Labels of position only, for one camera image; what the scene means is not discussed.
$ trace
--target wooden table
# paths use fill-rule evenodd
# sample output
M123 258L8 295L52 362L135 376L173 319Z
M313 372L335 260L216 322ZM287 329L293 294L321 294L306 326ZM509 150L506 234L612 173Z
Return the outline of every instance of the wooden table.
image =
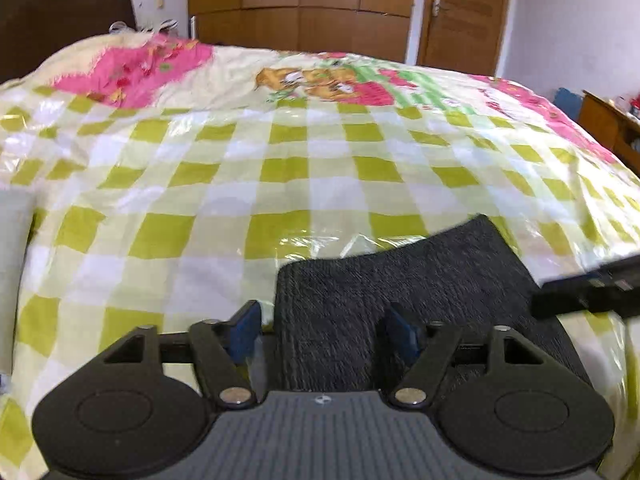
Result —
M631 147L631 142L640 137L640 124L586 91L578 124L617 155L629 169L640 175L640 153Z

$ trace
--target gray gripper base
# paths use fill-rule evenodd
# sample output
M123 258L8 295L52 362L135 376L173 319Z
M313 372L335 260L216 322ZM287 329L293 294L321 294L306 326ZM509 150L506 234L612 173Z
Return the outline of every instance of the gray gripper base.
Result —
M148 480L498 480L453 452L428 417L377 392L271 392L223 413L181 462ZM562 477L598 480L583 471Z

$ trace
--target wooden wardrobe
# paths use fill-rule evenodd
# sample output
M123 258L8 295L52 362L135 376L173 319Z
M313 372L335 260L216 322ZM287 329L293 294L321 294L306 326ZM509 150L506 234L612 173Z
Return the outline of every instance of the wooden wardrobe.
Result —
M413 0L189 0L206 43L404 61Z

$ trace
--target dark brown headboard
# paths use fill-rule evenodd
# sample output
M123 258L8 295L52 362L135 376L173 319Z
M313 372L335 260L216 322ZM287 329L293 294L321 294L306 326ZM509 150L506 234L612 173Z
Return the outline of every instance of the dark brown headboard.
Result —
M0 83L118 21L136 27L131 0L0 0Z

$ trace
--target black fabric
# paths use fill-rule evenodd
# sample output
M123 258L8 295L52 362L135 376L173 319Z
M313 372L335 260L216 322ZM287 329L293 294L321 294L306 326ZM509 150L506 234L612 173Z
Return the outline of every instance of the black fabric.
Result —
M389 391L405 370L386 339L384 309L398 301L424 322L468 326L478 337L514 327L589 381L560 322L528 312L538 286L484 216L399 249L280 269L274 331L287 390ZM482 372L457 367L449 386Z

